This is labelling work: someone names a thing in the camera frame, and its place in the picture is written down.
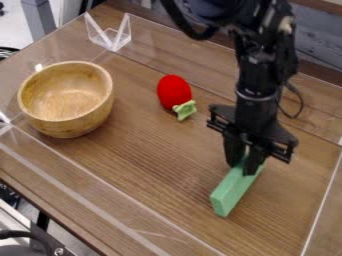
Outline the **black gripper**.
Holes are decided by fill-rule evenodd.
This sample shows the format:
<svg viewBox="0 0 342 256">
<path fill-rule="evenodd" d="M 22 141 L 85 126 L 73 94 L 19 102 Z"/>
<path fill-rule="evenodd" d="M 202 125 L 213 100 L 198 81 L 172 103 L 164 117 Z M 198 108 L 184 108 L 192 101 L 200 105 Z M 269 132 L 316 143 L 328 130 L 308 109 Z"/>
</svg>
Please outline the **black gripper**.
<svg viewBox="0 0 342 256">
<path fill-rule="evenodd" d="M 253 176 L 268 156 L 288 163 L 297 138 L 277 121 L 279 89 L 263 98 L 236 91 L 236 105 L 210 104 L 206 126 L 223 136 L 225 162 L 233 167 L 247 147 L 243 175 Z"/>
</svg>

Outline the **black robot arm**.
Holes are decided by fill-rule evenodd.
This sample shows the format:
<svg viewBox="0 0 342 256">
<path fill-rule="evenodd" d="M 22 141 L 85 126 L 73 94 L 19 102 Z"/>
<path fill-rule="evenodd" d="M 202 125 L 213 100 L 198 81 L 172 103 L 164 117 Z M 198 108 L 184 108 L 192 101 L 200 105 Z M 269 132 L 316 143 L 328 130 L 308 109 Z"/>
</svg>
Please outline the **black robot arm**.
<svg viewBox="0 0 342 256">
<path fill-rule="evenodd" d="M 287 0 L 160 0 L 173 23 L 194 40 L 228 28 L 239 78 L 236 104 L 212 104 L 206 126 L 223 135 L 225 161 L 251 176 L 272 156 L 291 160 L 296 137 L 277 121 L 281 88 L 297 71 L 295 18 Z"/>
</svg>

